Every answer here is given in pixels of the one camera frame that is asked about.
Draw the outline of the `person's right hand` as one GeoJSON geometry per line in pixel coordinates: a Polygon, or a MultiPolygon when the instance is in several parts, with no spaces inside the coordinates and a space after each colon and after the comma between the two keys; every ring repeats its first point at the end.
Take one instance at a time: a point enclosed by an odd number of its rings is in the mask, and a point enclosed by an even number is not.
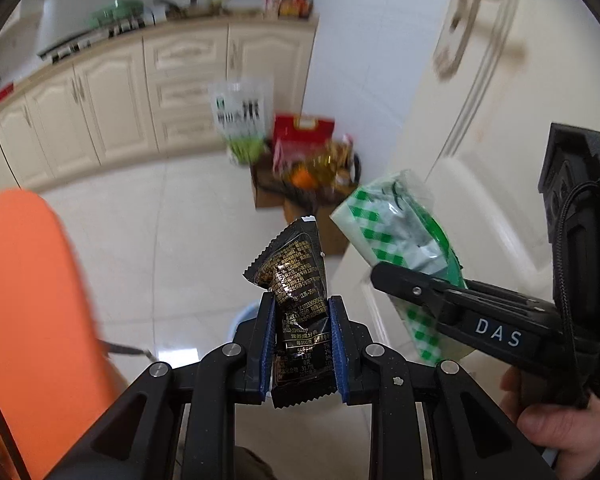
{"type": "Polygon", "coordinates": [[[524,408],[520,400],[521,372],[509,367],[501,379],[501,408],[524,436],[541,448],[559,452],[556,474],[582,479],[600,462],[600,399],[594,394],[584,410],[553,404],[524,408]]]}

